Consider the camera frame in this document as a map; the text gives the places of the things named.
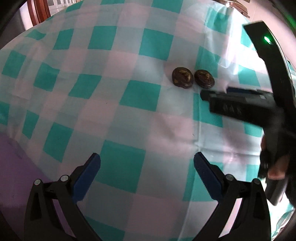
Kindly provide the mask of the person right hand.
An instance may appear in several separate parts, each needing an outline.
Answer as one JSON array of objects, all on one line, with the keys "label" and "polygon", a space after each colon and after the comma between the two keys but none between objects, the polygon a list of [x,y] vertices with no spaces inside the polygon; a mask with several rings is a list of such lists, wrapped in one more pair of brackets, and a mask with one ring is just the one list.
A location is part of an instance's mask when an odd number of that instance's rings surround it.
[{"label": "person right hand", "polygon": [[[266,159],[266,154],[264,152],[267,149],[267,141],[266,141],[266,136],[263,135],[261,139],[261,152],[260,152],[260,161],[265,162]],[[273,163],[271,166],[269,166],[267,170],[267,177],[270,180],[284,180],[290,176],[290,153],[287,152],[283,155],[281,155],[278,160]]]}]

